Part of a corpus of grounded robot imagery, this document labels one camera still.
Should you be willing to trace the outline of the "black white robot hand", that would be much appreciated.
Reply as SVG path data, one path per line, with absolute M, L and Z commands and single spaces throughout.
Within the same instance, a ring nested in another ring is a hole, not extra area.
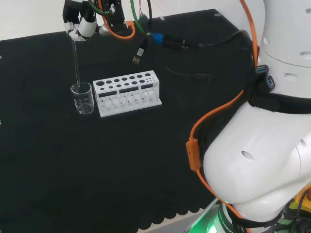
M 87 0 L 65 0 L 62 17 L 65 31 L 73 41 L 88 40 L 98 26 L 96 13 Z

